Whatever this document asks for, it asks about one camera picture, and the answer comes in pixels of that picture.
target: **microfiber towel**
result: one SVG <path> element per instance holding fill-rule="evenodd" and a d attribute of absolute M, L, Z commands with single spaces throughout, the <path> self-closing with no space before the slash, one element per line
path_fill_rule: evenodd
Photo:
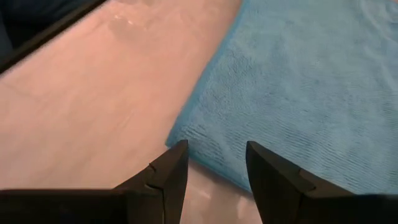
<path fill-rule="evenodd" d="M 398 194 L 398 4 L 243 0 L 169 134 L 250 190 L 247 140 L 357 194 Z"/>

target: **blue towel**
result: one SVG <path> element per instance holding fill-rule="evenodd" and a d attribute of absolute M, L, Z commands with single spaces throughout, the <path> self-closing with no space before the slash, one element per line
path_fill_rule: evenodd
<path fill-rule="evenodd" d="M 167 144 L 250 190 L 254 140 L 357 194 L 398 194 L 398 4 L 244 0 Z"/>

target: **table surface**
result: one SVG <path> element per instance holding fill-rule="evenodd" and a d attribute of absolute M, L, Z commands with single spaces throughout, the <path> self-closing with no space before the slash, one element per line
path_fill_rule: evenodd
<path fill-rule="evenodd" d="M 0 79 L 0 188 L 111 188 L 165 139 L 239 0 L 109 0 Z M 182 223 L 260 223 L 192 163 Z"/>

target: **black tool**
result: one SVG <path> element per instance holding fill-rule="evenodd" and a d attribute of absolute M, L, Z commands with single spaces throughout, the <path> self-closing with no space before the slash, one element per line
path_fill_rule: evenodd
<path fill-rule="evenodd" d="M 256 142 L 246 146 L 249 181 L 263 223 L 398 223 L 398 197 L 355 195 Z M 109 190 L 2 190 L 0 223 L 178 224 L 188 141 Z"/>

